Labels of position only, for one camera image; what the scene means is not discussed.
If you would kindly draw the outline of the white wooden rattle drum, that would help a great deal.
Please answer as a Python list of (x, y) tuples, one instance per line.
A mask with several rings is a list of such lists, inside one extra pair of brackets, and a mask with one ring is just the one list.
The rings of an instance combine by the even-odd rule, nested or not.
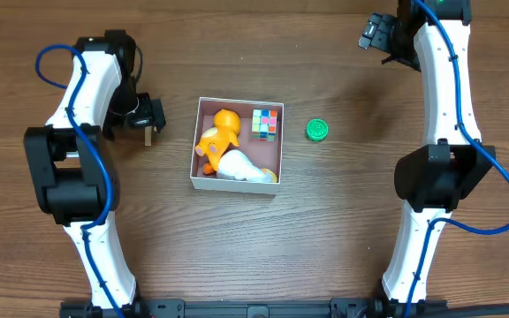
[(144, 145), (146, 147), (150, 147), (152, 145), (152, 132), (153, 132), (152, 126), (147, 126), (144, 129)]

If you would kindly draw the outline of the orange bear figurine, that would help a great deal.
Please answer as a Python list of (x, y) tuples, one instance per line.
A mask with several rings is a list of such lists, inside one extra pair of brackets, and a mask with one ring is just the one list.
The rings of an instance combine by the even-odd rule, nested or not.
[(214, 116), (214, 126), (205, 131), (199, 143), (194, 147), (198, 156), (206, 156), (213, 171), (218, 170), (218, 164), (224, 152), (230, 145), (239, 146), (240, 134), (239, 115), (231, 110), (222, 109)]

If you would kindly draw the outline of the white plush duck orange feet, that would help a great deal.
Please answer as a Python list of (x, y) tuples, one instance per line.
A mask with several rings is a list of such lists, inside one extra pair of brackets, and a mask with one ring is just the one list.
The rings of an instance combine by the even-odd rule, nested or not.
[(221, 156), (218, 170), (210, 163), (202, 167), (205, 175), (215, 174), (219, 179), (246, 181), (254, 183), (277, 183), (277, 175), (269, 169), (254, 166), (247, 156), (238, 149), (233, 149)]

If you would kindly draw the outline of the green round lid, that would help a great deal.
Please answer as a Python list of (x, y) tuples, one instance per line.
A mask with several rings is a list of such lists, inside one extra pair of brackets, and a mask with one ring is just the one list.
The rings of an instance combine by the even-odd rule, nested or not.
[(320, 142), (328, 136), (329, 127), (327, 123), (320, 118), (313, 118), (308, 121), (306, 126), (306, 135), (309, 140)]

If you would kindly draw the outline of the multicolour puzzle cube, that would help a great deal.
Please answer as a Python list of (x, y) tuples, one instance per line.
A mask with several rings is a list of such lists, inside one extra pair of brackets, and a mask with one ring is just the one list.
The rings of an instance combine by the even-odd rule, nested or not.
[(251, 137), (259, 141), (275, 141), (277, 138), (276, 110), (253, 110)]

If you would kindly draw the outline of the white cardboard box pink interior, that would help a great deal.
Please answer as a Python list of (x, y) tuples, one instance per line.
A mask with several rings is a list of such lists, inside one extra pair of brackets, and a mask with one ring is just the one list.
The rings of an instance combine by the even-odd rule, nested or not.
[[(198, 112), (192, 149), (190, 179), (197, 190), (214, 190), (240, 193), (259, 193), (274, 195), (280, 187), (283, 150), (283, 117), (284, 104), (279, 102), (260, 102), (202, 97), (198, 102)], [(201, 135), (214, 126), (214, 116), (218, 111), (226, 109), (236, 112), (240, 118), (239, 146), (230, 145), (224, 154), (238, 149), (243, 152), (251, 163), (260, 169), (272, 170), (277, 175), (277, 183), (254, 183), (219, 179), (215, 174), (205, 175), (202, 167), (209, 160), (206, 156), (198, 156), (194, 147), (199, 143)], [(277, 138), (275, 141), (259, 141), (251, 137), (253, 110), (276, 110)]]

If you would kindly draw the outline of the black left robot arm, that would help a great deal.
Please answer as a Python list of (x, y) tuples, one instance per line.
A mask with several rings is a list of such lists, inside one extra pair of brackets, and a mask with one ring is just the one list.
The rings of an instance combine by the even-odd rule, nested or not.
[(163, 106), (136, 89), (142, 53), (126, 31), (53, 44), (38, 57), (59, 49), (71, 55), (71, 79), (61, 86), (55, 113), (45, 125), (27, 128), (23, 139), (39, 208), (70, 237), (90, 283), (90, 300), (66, 301), (59, 314), (148, 317), (118, 238), (120, 184), (106, 143), (116, 128), (159, 132), (166, 125)]

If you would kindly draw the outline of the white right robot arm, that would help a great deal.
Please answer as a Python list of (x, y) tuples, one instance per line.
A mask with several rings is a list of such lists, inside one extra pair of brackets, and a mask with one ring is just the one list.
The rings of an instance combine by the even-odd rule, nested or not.
[(399, 0), (396, 14), (371, 14), (359, 40), (360, 47), (384, 51), (422, 75), (423, 143), (396, 165), (402, 217), (382, 276), (384, 296), (398, 305), (426, 300), (439, 237), (491, 167), (476, 150), (482, 135), (468, 70), (471, 21), (468, 1)]

